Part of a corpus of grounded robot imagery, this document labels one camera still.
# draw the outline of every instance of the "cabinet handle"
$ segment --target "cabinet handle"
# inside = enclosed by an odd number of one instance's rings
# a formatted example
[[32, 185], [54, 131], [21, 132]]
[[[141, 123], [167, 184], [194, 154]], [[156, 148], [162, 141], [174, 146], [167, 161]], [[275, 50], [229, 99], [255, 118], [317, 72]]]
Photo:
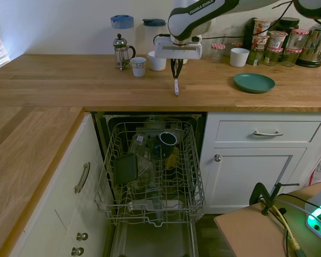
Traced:
[[82, 176], [81, 176], [81, 179], [78, 183], [77, 186], [74, 187], [75, 189], [75, 194], [76, 193], [80, 193], [83, 189], [83, 187], [85, 186], [85, 183], [87, 181], [87, 178], [88, 178], [88, 175], [89, 175], [89, 170], [90, 170], [90, 162], [87, 162], [83, 165], [83, 173], [82, 173]]
[[87, 233], [77, 233], [76, 240], [77, 241], [86, 241], [88, 239], [88, 234]]
[[222, 160], [222, 157], [219, 154], [214, 155], [214, 161], [219, 162]]
[[82, 247], [79, 247], [79, 248], [73, 247], [71, 250], [71, 256], [81, 256], [83, 255], [84, 252], [85, 250]]
[[255, 131], [255, 133], [253, 133], [253, 135], [259, 135], [260, 137], [281, 137], [284, 134], [279, 133], [278, 131], [274, 132], [273, 134], [259, 133], [258, 131]]

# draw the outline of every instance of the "green plate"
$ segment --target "green plate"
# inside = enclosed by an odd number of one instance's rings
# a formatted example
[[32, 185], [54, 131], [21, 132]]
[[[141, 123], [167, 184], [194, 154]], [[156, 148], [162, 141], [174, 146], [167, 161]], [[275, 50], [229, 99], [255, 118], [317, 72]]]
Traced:
[[272, 79], [257, 73], [239, 73], [233, 79], [238, 87], [252, 93], [265, 93], [275, 86]]

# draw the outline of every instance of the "dishwasher rack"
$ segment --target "dishwasher rack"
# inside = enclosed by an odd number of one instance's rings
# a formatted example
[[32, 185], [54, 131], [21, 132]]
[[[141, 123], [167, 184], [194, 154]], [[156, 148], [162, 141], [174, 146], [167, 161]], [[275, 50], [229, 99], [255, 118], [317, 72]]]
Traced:
[[[131, 186], [133, 182], [114, 184], [114, 159], [127, 153], [134, 134], [142, 132], [154, 137], [164, 131], [145, 128], [148, 127], [146, 123], [152, 122], [123, 122], [114, 127], [94, 202], [114, 225], [127, 222], [162, 226], [197, 221], [202, 215], [205, 198], [194, 131], [190, 123], [178, 120], [161, 122], [166, 131], [171, 131], [170, 127], [175, 123], [175, 133], [181, 137], [174, 167], [167, 169], [161, 154], [149, 154], [153, 168], [152, 172], [142, 176], [145, 186], [137, 189]], [[105, 199], [107, 187], [113, 192], [114, 199]]]

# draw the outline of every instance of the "electric kettle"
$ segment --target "electric kettle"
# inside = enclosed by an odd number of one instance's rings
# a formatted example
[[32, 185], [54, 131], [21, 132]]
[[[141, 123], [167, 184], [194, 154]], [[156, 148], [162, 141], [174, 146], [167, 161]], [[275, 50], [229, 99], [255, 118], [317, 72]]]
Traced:
[[321, 66], [321, 25], [315, 24], [309, 30], [307, 41], [296, 64], [303, 67], [316, 68]]

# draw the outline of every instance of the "cabinet knob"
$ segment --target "cabinet knob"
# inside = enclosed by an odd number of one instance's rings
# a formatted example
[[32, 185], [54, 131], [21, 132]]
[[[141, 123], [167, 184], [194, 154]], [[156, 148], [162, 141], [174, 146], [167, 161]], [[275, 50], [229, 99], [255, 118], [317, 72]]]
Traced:
[[79, 248], [73, 247], [71, 250], [71, 256], [81, 256], [83, 255], [84, 252], [85, 250], [82, 247], [79, 247]]
[[214, 155], [214, 161], [219, 162], [222, 160], [222, 157], [219, 154]]
[[86, 241], [88, 239], [87, 233], [77, 233], [76, 240], [77, 241]]

